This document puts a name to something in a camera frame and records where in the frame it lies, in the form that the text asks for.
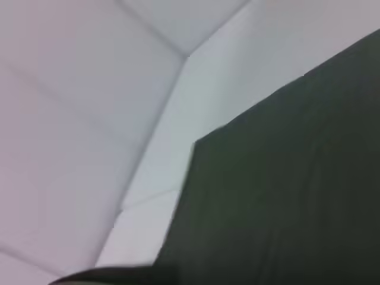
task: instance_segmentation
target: dark object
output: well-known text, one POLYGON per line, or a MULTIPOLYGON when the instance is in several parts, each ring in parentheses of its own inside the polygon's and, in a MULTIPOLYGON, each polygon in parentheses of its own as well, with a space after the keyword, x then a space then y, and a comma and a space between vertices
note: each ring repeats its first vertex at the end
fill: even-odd
POLYGON ((380 31, 196 143, 152 268, 191 285, 380 282, 380 31))

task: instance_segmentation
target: white ceiling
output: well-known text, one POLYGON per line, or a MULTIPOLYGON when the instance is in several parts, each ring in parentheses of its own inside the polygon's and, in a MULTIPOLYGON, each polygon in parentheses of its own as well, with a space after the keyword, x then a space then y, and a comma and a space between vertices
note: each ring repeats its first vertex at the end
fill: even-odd
POLYGON ((189 55, 247 0, 123 0, 183 53, 189 55))

